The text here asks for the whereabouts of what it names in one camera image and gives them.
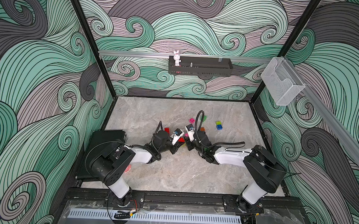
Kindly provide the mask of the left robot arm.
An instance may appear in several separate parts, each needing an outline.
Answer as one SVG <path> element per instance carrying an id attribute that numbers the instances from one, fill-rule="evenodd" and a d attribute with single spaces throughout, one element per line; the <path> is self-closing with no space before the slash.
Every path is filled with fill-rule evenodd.
<path id="1" fill-rule="evenodd" d="M 98 181 L 106 185 L 120 203 L 126 205 L 132 189 L 123 179 L 126 168 L 133 163 L 151 164 L 161 160 L 161 153 L 175 154 L 184 145 L 182 137 L 152 137 L 150 144 L 127 145 L 125 132 L 96 131 L 86 149 L 84 167 Z"/>

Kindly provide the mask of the pink white small toy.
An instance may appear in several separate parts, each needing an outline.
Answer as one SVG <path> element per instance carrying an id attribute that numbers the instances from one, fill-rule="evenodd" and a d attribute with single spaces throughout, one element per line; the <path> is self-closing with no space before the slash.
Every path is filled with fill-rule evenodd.
<path id="1" fill-rule="evenodd" d="M 132 166 L 129 164 L 125 169 L 124 173 L 128 173 L 131 170 Z"/>

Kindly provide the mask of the black wall shelf tray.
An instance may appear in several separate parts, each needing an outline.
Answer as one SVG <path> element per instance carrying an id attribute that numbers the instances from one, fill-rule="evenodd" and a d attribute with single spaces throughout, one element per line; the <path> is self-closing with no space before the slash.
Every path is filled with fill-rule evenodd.
<path id="1" fill-rule="evenodd" d="M 173 56 L 169 56 L 168 72 L 173 75 L 230 77 L 233 69 L 228 58 L 181 56 L 177 63 Z"/>

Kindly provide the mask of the clear plastic wall box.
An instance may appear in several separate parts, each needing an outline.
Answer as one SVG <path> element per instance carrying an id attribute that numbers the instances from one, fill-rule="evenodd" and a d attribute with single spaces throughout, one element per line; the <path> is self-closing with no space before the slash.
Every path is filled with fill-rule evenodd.
<path id="1" fill-rule="evenodd" d="M 261 74 L 275 104 L 287 106 L 305 89 L 305 83 L 291 61 L 274 57 Z"/>

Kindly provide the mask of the white rabbit figurine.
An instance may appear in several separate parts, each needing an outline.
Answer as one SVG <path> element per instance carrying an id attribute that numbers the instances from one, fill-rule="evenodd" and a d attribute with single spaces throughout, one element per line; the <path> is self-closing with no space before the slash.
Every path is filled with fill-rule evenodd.
<path id="1" fill-rule="evenodd" d="M 173 55 L 173 59 L 174 59 L 174 66 L 180 66 L 180 63 L 181 63 L 181 55 L 179 53 L 179 51 L 173 51 L 174 55 Z"/>

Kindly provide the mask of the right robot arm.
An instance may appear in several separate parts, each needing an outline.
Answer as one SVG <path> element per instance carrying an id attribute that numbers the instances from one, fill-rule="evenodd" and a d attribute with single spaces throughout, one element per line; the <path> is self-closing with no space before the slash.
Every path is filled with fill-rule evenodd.
<path id="1" fill-rule="evenodd" d="M 253 182 L 245 187 L 238 198 L 242 210 L 260 207 L 257 203 L 261 198 L 275 193 L 286 177 L 297 175 L 289 172 L 272 153 L 260 145 L 252 149 L 224 147 L 222 143 L 212 144 L 204 131 L 195 132 L 194 129 L 185 133 L 183 139 L 188 150 L 195 149 L 208 163 L 234 165 L 248 170 Z"/>

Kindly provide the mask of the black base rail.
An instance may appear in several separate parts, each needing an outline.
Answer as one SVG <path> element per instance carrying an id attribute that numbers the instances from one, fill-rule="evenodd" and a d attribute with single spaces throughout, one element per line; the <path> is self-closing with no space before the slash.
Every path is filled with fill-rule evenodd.
<path id="1" fill-rule="evenodd" d="M 128 196 L 119 199 L 112 191 L 107 189 L 70 188 L 64 196 L 65 200 L 74 201 L 99 201 L 102 205 L 133 207 L 136 203 L 138 208 L 154 205 L 175 206 L 198 206 L 198 207 L 221 207 L 226 212 L 235 213 L 261 213 L 265 209 L 302 209 L 300 199 L 295 197 L 264 197 L 256 204 L 248 205 L 239 195 L 235 194 L 212 194 L 212 193 L 189 193 L 189 192 L 166 192 L 166 191 L 139 191 L 133 190 Z"/>

